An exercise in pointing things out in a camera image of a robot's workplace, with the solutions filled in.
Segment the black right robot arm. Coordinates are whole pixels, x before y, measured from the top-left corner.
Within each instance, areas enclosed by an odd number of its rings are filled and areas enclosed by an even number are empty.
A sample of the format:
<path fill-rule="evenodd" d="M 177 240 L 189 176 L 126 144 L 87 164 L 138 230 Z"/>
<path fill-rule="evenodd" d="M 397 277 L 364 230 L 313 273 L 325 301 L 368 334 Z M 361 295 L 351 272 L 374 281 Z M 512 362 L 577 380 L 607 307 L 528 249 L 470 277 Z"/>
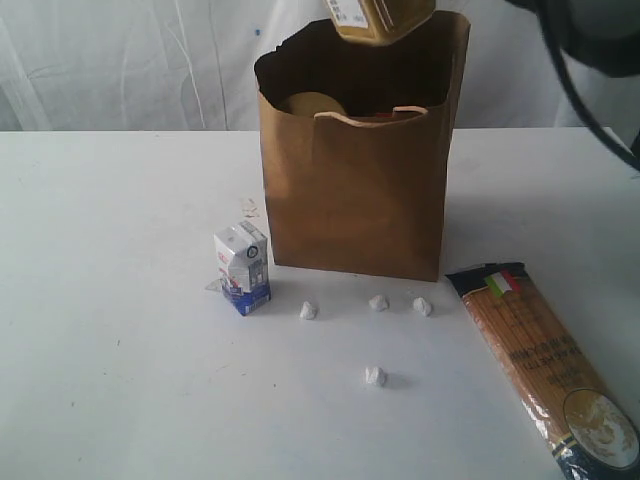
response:
<path fill-rule="evenodd" d="M 551 51 L 610 78 L 639 74 L 639 0 L 528 1 Z"/>

